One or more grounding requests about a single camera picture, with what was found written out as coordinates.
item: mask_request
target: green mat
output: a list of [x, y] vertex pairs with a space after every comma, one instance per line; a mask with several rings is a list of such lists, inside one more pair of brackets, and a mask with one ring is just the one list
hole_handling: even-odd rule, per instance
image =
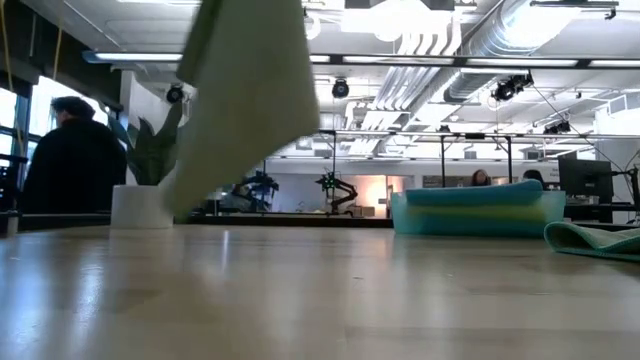
[[640, 262], [640, 229], [606, 231], [555, 222], [544, 229], [553, 251]]

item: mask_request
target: white planter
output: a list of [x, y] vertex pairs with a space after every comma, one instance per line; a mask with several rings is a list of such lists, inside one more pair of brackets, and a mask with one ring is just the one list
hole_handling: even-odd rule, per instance
[[114, 229], [168, 229], [173, 215], [162, 204], [157, 186], [117, 185], [113, 187], [111, 227]]

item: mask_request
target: wooden table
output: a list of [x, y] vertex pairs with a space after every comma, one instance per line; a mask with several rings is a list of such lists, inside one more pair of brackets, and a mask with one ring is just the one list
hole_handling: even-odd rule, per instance
[[0, 359], [633, 359], [639, 278], [542, 240], [22, 234], [0, 241]]

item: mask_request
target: potted plant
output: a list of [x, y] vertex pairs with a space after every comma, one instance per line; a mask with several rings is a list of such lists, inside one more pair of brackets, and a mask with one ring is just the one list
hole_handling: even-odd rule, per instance
[[154, 133], [144, 118], [140, 127], [127, 129], [109, 118], [109, 127], [127, 149], [127, 163], [136, 185], [117, 185], [113, 189], [111, 227], [117, 229], [166, 229], [173, 226], [173, 216], [162, 204], [158, 184], [176, 163], [178, 124], [182, 103], [174, 104], [162, 128]]

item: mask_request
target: dark jacket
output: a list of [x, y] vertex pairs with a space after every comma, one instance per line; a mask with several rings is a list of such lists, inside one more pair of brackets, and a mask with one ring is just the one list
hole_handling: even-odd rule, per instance
[[70, 119], [44, 136], [31, 158], [21, 209], [36, 214], [111, 210], [113, 186], [125, 183], [124, 148], [106, 126]]

